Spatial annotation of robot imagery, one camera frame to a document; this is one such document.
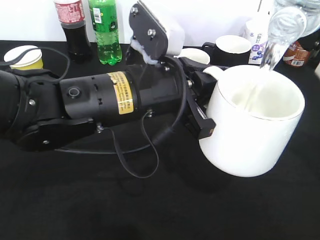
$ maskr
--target bottle label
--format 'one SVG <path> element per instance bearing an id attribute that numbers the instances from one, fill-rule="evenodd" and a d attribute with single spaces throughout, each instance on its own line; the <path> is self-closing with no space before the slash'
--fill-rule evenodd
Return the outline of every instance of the bottle label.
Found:
<path id="1" fill-rule="evenodd" d="M 110 33 L 118 29 L 116 6 L 90 8 L 93 29 L 98 33 Z"/>
<path id="2" fill-rule="evenodd" d="M 258 33 L 255 35 L 253 32 L 250 33 L 250 36 L 253 37 L 254 42 L 252 43 L 249 64 L 261 64 L 262 57 L 265 54 L 266 45 L 267 45 L 267 34 Z"/>
<path id="3" fill-rule="evenodd" d="M 302 67 L 309 59 L 310 52 L 305 50 L 298 41 L 292 43 L 283 56 L 283 61 L 293 67 Z"/>
<path id="4" fill-rule="evenodd" d="M 108 75 L 113 81 L 119 114 L 132 113 L 134 111 L 134 100 L 126 75 L 122 71 L 111 72 Z"/>
<path id="5" fill-rule="evenodd" d="M 55 3 L 55 8 L 58 13 L 59 21 L 65 24 L 74 24 L 85 20 L 84 8 L 81 0 L 68 3 Z"/>

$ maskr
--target robotic arm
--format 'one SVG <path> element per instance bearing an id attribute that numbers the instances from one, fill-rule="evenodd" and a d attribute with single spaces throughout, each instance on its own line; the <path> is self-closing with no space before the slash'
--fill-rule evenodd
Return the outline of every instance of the robotic arm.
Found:
<path id="1" fill-rule="evenodd" d="M 44 69 L 0 71 L 0 138 L 24 151 L 54 150 L 146 112 L 183 113 L 177 120 L 196 138 L 211 136 L 215 123 L 201 106 L 216 80 L 202 72 L 209 65 L 172 57 L 184 33 L 160 19 L 141 1 L 132 7 L 123 71 L 59 81 Z"/>

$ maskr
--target yellow paper cup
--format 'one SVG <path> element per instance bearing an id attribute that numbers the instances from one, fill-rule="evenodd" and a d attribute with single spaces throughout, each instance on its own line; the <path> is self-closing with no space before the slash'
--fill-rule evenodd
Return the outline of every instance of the yellow paper cup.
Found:
<path id="1" fill-rule="evenodd" d="M 24 45 L 13 48 L 4 55 L 4 61 L 9 62 L 17 58 L 25 50 L 33 48 L 36 48 L 36 46 Z M 40 49 L 29 51 L 19 62 L 10 65 L 10 68 L 19 70 L 43 69 L 43 67 L 44 63 L 42 61 L 42 52 Z"/>

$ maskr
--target screw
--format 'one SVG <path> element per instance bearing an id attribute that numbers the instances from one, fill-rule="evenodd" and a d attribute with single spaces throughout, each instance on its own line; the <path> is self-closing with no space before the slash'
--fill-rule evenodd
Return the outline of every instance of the screw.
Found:
<path id="1" fill-rule="evenodd" d="M 146 115 L 146 117 L 147 117 L 147 118 L 152 118 L 152 115 L 153 115 L 153 113 L 154 113 L 154 112 L 152 111 L 152 109 L 148 109 L 147 112 L 148 112 L 148 114 Z"/>
<path id="2" fill-rule="evenodd" d="M 36 105 L 36 101 L 33 100 L 33 99 L 30 99 L 30 100 L 29 100 L 29 104 L 30 104 L 31 106 L 35 106 L 35 105 Z"/>
<path id="3" fill-rule="evenodd" d="M 104 127 L 103 127 L 101 124 L 98 124 L 98 125 L 96 126 L 96 131 L 98 132 L 98 134 L 102 133 L 103 130 L 105 130 L 105 129 L 104 129 Z"/>
<path id="4" fill-rule="evenodd" d="M 192 81 L 188 80 L 187 82 L 188 82 L 188 88 L 192 88 L 192 84 L 193 84 Z"/>
<path id="5" fill-rule="evenodd" d="M 150 36 L 151 38 L 154 38 L 155 35 L 156 35 L 156 30 L 154 30 L 154 29 L 148 30 L 148 36 Z"/>
<path id="6" fill-rule="evenodd" d="M 137 14 L 138 13 L 138 8 L 137 7 L 135 7 L 135 6 L 133 6 L 132 8 L 131 8 L 131 10 L 130 10 L 130 13 L 132 13 L 132 14 Z"/>

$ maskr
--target white mug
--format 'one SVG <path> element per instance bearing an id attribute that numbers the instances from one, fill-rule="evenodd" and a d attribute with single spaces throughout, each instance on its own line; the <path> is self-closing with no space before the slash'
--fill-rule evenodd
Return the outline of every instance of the white mug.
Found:
<path id="1" fill-rule="evenodd" d="M 259 78 L 258 66 L 239 65 L 222 71 L 204 70 L 217 79 L 207 108 L 216 127 L 199 140 L 206 158 L 220 170 L 239 177 L 255 177 L 277 163 L 305 108 L 300 89 L 275 71 L 262 88 L 252 111 L 240 106 Z"/>
<path id="2" fill-rule="evenodd" d="M 188 58 L 201 64 L 209 64 L 210 56 L 205 52 L 197 48 L 184 48 L 181 50 L 180 55 L 177 58 Z"/>

